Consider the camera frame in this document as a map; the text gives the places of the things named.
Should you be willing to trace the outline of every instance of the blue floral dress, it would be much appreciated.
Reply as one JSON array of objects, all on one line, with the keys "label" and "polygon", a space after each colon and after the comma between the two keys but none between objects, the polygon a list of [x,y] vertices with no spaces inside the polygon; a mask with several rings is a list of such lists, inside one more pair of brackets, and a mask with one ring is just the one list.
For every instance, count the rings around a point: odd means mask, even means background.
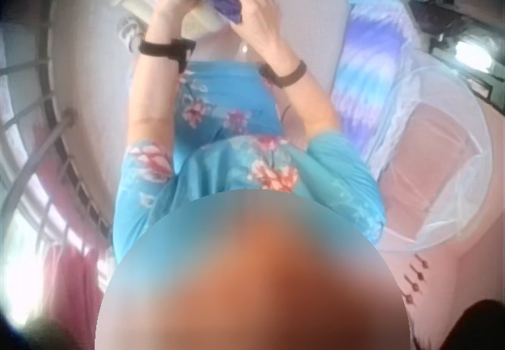
[{"label": "blue floral dress", "polygon": [[190,64],[181,79],[173,158],[148,140],[126,151],[114,216],[117,261],[170,211],[239,189],[312,199],[376,243],[385,222],[382,200],[351,144],[327,132],[303,151],[282,134],[272,93],[253,65]]}]

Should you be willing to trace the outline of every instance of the floor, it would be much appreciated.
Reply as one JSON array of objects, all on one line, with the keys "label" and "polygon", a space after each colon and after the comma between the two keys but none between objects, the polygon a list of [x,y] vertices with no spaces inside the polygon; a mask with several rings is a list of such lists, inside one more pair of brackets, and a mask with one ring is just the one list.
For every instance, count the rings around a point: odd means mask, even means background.
[{"label": "floor", "polygon": [[[58,108],[79,114],[66,145],[97,205],[111,218],[122,155],[131,60],[116,35],[126,11],[112,0],[57,0],[52,36],[53,82]],[[295,50],[326,89],[339,57],[345,0],[279,0],[282,27]],[[228,35],[199,44],[215,53]]]}]

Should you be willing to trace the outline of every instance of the tie-dye towel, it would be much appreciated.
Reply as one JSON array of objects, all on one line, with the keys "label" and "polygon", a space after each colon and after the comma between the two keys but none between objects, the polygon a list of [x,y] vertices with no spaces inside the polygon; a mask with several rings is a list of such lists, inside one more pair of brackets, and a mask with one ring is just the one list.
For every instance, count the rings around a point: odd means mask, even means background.
[{"label": "tie-dye towel", "polygon": [[418,47],[416,30],[399,0],[349,0],[350,19],[332,102],[342,130],[367,162],[381,125],[395,110],[392,94],[405,46]]}]

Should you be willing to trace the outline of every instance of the pink flower pattern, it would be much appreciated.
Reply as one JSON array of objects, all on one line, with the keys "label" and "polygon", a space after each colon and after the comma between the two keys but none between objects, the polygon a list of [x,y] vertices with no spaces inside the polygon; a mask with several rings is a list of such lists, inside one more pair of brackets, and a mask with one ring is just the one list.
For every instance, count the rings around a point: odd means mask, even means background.
[{"label": "pink flower pattern", "polygon": [[245,133],[245,127],[249,121],[249,115],[239,110],[230,111],[224,122],[224,127],[228,128],[231,132],[241,135]]},{"label": "pink flower pattern", "polygon": [[292,166],[272,169],[264,161],[256,160],[252,164],[248,179],[258,180],[263,190],[293,193],[298,182],[298,170]]},{"label": "pink flower pattern", "polygon": [[186,120],[189,126],[196,129],[199,123],[204,119],[205,114],[208,112],[208,106],[201,99],[191,102],[185,107],[182,113],[182,118]]},{"label": "pink flower pattern", "polygon": [[279,137],[275,136],[256,136],[256,141],[260,150],[264,153],[276,151],[282,142]]},{"label": "pink flower pattern", "polygon": [[165,183],[174,175],[169,155],[157,145],[132,147],[128,153],[141,164],[137,171],[146,181]]}]

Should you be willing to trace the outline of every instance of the black watch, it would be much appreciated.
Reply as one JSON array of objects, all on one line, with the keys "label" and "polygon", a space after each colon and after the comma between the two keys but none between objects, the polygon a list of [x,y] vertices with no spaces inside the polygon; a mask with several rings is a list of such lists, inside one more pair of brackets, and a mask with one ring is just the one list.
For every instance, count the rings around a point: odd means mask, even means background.
[{"label": "black watch", "polygon": [[303,61],[300,61],[300,65],[289,76],[278,76],[268,64],[264,64],[260,68],[260,75],[278,88],[287,88],[296,84],[306,73],[307,65]]},{"label": "black watch", "polygon": [[166,57],[177,61],[179,63],[179,74],[182,74],[188,66],[195,47],[196,42],[187,39],[172,40],[170,44],[154,44],[142,40],[139,51],[146,56]]}]

